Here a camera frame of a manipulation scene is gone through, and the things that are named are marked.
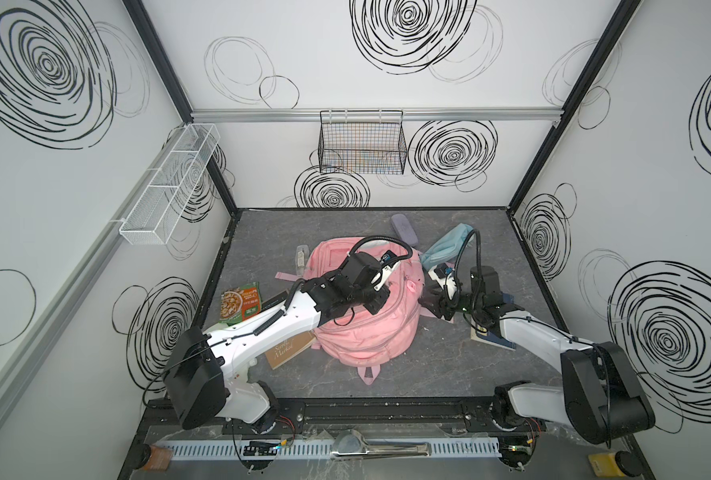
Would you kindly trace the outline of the navy blue notebook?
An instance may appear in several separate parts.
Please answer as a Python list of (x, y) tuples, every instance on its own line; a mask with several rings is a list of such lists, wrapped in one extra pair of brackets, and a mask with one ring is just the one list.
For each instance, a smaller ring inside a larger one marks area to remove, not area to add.
[(507, 350), (515, 350), (515, 348), (517, 348), (515, 343), (505, 340), (489, 331), (477, 329), (475, 327), (471, 328), (471, 340)]

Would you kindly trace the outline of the pink student backpack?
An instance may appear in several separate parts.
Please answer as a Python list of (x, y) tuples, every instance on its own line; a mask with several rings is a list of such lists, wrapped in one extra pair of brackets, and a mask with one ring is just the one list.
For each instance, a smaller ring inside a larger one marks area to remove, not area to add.
[(404, 354), (413, 343), (424, 283), (425, 272), (415, 251), (389, 276), (389, 299), (377, 315), (359, 306), (310, 331), (316, 336), (311, 348), (324, 350), (339, 362), (355, 367), (363, 383), (373, 384), (381, 366)]

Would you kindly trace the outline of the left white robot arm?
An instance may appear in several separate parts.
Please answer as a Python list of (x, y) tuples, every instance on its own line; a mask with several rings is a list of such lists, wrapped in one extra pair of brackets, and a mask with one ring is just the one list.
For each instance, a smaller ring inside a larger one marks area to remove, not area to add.
[(224, 418), (244, 422), (257, 434), (272, 430), (279, 402), (267, 384), (249, 382), (245, 370), (250, 361), (357, 306), (376, 314), (387, 303), (385, 284), (398, 263), (393, 251), (380, 258), (350, 253), (339, 268), (296, 281), (280, 304), (248, 321), (210, 333), (198, 326), (184, 332), (163, 375), (181, 428)]

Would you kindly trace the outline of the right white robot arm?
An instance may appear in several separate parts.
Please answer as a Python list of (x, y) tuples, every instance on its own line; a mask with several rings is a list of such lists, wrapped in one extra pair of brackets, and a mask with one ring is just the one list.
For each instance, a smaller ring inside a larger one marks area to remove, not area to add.
[(518, 381), (495, 388), (491, 416), (497, 426), (545, 420), (573, 427), (591, 444), (655, 427), (655, 410), (617, 344), (593, 343), (537, 319), (501, 291), (491, 267), (473, 268), (469, 292), (447, 264), (431, 268), (429, 280), (421, 305), (433, 316), (461, 314), (473, 328), (531, 352), (561, 375), (559, 387)]

